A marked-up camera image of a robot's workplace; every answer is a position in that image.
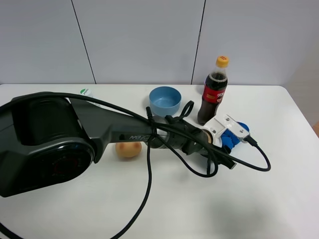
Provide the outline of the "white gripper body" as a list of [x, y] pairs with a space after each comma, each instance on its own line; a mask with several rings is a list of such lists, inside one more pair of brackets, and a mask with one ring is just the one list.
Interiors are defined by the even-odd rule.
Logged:
[[211, 135], [211, 143], [217, 147], [222, 146], [221, 136], [226, 130], [232, 132], [240, 141], [250, 135], [248, 130], [229, 115], [214, 116], [203, 126], [203, 130]]

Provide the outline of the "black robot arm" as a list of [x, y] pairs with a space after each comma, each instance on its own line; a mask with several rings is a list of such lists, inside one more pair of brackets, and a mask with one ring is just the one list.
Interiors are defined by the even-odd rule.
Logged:
[[179, 117], [156, 122], [110, 103], [70, 93], [40, 92], [0, 108], [0, 195], [10, 197], [72, 180], [98, 163], [110, 143], [144, 142], [222, 164], [235, 159], [213, 135]]

